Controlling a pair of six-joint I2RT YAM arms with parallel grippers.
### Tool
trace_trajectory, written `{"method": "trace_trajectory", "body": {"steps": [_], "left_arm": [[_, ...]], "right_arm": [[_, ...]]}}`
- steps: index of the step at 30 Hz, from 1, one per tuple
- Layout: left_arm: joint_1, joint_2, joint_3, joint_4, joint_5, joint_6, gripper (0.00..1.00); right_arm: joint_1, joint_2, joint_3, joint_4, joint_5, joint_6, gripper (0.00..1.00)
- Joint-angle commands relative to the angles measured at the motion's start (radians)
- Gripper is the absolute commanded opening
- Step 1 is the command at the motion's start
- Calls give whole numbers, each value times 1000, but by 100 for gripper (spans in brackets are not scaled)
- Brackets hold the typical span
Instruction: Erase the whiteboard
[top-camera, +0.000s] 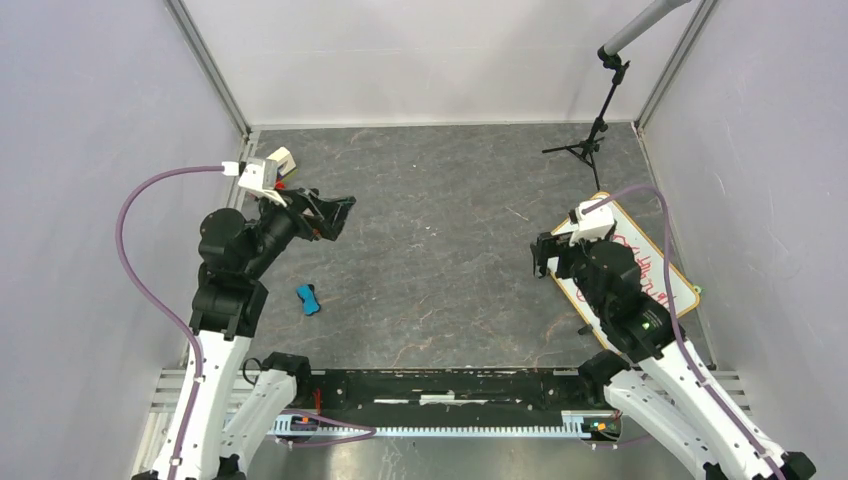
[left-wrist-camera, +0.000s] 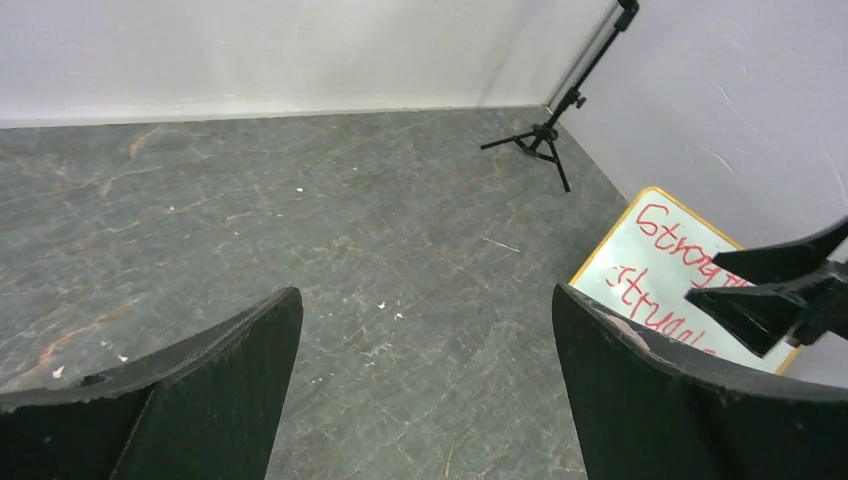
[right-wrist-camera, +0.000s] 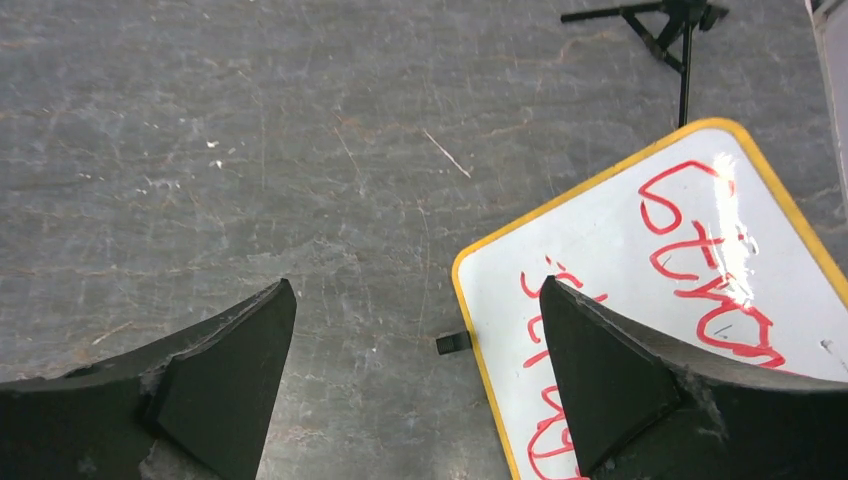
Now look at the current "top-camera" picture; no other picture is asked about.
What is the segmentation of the blue whiteboard eraser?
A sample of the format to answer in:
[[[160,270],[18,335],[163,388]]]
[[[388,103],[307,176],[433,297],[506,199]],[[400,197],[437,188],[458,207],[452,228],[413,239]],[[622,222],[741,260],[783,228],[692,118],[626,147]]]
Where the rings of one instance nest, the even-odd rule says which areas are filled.
[[[316,297],[315,286],[313,284],[298,286],[296,288],[296,294],[301,301],[304,315],[312,316],[321,311],[321,304]]]

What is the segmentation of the white whiteboard yellow frame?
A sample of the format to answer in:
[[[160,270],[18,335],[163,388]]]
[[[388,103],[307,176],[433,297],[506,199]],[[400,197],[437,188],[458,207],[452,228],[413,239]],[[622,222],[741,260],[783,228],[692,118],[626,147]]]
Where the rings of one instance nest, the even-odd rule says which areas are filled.
[[[694,291],[695,285],[687,280],[673,264],[670,264],[669,280],[671,281],[672,293],[669,294],[664,278],[665,257],[661,245],[662,241],[654,242],[616,201],[610,202],[608,206],[612,209],[616,220],[612,240],[633,251],[635,261],[641,269],[640,284],[642,290],[665,308],[669,305],[669,299],[673,297],[677,317],[681,320],[683,316],[693,311],[701,301],[700,294]],[[588,328],[587,333],[592,334],[603,349],[620,354],[620,351],[601,331],[600,320],[591,311],[574,281],[556,277],[557,263],[556,257],[549,259],[548,275],[556,282],[569,302],[578,311]]]

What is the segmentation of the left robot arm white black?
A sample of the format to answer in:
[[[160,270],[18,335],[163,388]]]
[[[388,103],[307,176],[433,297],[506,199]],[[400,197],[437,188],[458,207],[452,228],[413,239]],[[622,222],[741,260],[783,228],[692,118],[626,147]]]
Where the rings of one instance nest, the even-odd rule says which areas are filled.
[[[314,406],[309,360],[273,352],[248,399],[228,413],[269,295],[263,274],[296,238],[337,240],[355,203],[353,196],[325,200],[313,190],[288,190],[281,203],[260,200],[254,220],[222,208],[202,221],[186,374],[162,449],[139,478],[244,479],[277,416],[289,406]]]

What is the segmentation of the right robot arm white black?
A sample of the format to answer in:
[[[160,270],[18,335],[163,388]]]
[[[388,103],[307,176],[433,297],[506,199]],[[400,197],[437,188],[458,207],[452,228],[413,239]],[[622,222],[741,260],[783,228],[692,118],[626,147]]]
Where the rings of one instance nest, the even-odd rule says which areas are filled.
[[[608,404],[631,417],[696,479],[815,475],[805,453],[772,441],[717,382],[669,310],[643,291],[630,248],[542,233],[531,252],[540,275],[575,283],[614,347],[579,367],[585,405]]]

